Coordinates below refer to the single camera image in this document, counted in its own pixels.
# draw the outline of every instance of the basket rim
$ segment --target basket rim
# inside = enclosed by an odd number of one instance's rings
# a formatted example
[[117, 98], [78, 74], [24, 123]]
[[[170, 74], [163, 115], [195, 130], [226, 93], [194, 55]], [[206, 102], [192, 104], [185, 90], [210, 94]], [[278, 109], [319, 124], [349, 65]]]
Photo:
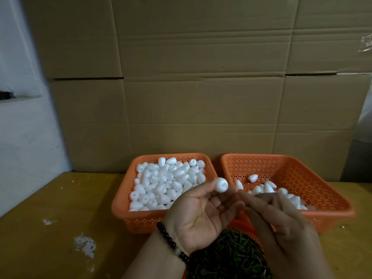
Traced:
[[124, 178], [122, 182], [120, 183], [120, 186], [118, 188], [118, 191], [116, 192], [116, 195], [111, 203], [111, 212], [112, 214], [121, 220], [133, 220], [137, 218], [147, 218], [147, 217], [164, 217], [165, 214], [169, 211], [169, 209], [162, 209], [162, 210], [152, 210], [152, 211], [127, 211], [126, 209], [123, 209], [121, 206], [122, 203], [122, 194], [119, 192], [123, 190], [124, 185], [128, 182], [133, 183], [133, 180], [130, 180], [129, 175], [127, 174], [130, 171], [133, 171], [136, 169], [137, 166], [137, 160], [142, 159], [142, 158], [156, 158], [156, 157], [172, 157], [172, 156], [177, 156], [177, 155], [198, 155], [202, 156], [204, 160], [207, 161], [209, 164], [212, 174], [217, 178], [217, 173], [216, 170], [213, 167], [213, 164], [209, 157], [206, 154], [202, 153], [197, 153], [197, 152], [184, 152], [184, 153], [173, 153], [173, 154], [150, 154], [150, 155], [140, 155], [136, 158], [134, 158], [129, 165]]
[[224, 154], [224, 155], [221, 156], [220, 160], [221, 160], [221, 164], [222, 164], [222, 169], [223, 169], [224, 174], [225, 174], [225, 178], [229, 179], [228, 181], [231, 182], [231, 177], [229, 176], [229, 171], [227, 169], [226, 159], [227, 158], [230, 158], [230, 157], [234, 157], [236, 155], [245, 156], [245, 157], [249, 157], [249, 156], [252, 156], [252, 155], [262, 156], [262, 157], [265, 157], [265, 156], [266, 157], [267, 156], [270, 156], [270, 157], [285, 157], [285, 158], [289, 158], [289, 159], [295, 160], [298, 163], [300, 163], [303, 167], [305, 167], [306, 169], [308, 169], [309, 171], [311, 171], [316, 176], [316, 178], [323, 185], [327, 186], [333, 193], [335, 193], [339, 198], [341, 198], [347, 204], [346, 209], [345, 210], [342, 210], [342, 211], [308, 211], [308, 210], [300, 209], [300, 211], [301, 211], [301, 213], [303, 215], [305, 215], [305, 216], [314, 216], [314, 217], [316, 217], [316, 216], [355, 217], [356, 216], [355, 208], [354, 208], [354, 206], [352, 205], [352, 203], [348, 199], [346, 199], [339, 192], [337, 192], [335, 189], [333, 189], [323, 178], [321, 178], [318, 174], [316, 174], [314, 171], [312, 171], [309, 167], [307, 167], [299, 159], [296, 159], [295, 157], [291, 157], [290, 155], [279, 155], [279, 154], [239, 154], [239, 153]]

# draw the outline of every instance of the gray bead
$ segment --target gray bead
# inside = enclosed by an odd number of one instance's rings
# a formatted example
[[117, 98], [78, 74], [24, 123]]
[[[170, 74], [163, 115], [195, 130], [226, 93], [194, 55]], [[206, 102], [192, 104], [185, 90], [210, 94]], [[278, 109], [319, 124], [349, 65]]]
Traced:
[[177, 246], [175, 249], [174, 249], [174, 253], [179, 256], [181, 254], [181, 249]]

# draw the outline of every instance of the clear tape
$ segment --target clear tape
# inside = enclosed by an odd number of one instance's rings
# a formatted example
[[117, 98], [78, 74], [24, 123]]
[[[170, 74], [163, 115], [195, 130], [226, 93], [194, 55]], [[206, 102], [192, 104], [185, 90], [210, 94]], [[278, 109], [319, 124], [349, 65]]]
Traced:
[[359, 49], [360, 52], [372, 50], [372, 34], [363, 36], [360, 42], [362, 44]]

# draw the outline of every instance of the forearm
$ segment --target forearm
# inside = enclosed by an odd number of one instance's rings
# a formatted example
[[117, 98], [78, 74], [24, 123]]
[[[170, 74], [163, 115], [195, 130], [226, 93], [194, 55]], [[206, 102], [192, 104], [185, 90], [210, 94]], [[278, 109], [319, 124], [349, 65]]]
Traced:
[[150, 236], [123, 279], [181, 279], [186, 265], [170, 248], [160, 232]]

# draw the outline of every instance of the basket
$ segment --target basket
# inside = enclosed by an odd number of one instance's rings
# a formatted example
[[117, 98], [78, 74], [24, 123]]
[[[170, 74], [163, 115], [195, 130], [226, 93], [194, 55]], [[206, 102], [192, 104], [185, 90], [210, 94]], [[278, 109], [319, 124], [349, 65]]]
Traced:
[[200, 153], [142, 155], [133, 159], [111, 205], [111, 211], [114, 216], [124, 220], [129, 232], [132, 234], [153, 233], [156, 229], [156, 223], [161, 221], [168, 212], [167, 209], [159, 211], [128, 211], [130, 203], [129, 194], [133, 191], [134, 179], [137, 176], [136, 165], [145, 161], [148, 163], [157, 163], [160, 157], [167, 159], [175, 157], [178, 161], [182, 162], [189, 161], [192, 158], [196, 160], [201, 159], [205, 162], [204, 175], [206, 180], [212, 180], [217, 177], [211, 160], [206, 155]]
[[260, 245], [261, 250], [263, 251], [262, 245], [260, 243], [260, 240], [257, 237], [254, 227], [250, 223], [247, 223], [246, 221], [234, 219], [233, 221], [229, 223], [229, 225], [227, 225], [227, 228], [233, 228], [247, 235], [249, 238], [254, 240], [258, 245]]
[[[330, 187], [322, 178], [287, 155], [226, 154], [221, 157], [222, 168], [229, 184], [239, 179], [244, 191], [267, 180], [278, 188], [284, 187], [289, 193], [303, 199], [307, 205], [313, 205], [316, 211], [301, 210], [302, 214], [314, 225], [318, 233], [332, 228], [339, 218], [353, 217], [355, 211], [351, 203]], [[258, 174], [255, 183], [249, 183], [247, 177]], [[238, 219], [249, 221], [245, 213]]]

